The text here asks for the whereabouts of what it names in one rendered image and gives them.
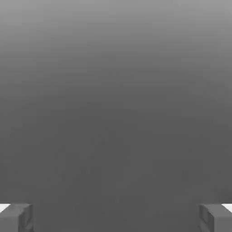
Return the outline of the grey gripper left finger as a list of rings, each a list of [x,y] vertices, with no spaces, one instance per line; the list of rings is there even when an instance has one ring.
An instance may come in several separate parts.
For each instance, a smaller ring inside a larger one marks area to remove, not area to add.
[[[0,232],[34,232],[33,212],[30,203],[1,203]]]

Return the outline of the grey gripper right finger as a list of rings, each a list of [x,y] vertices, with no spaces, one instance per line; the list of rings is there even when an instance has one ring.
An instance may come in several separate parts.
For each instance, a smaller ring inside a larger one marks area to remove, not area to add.
[[[199,205],[200,232],[232,232],[232,203]]]

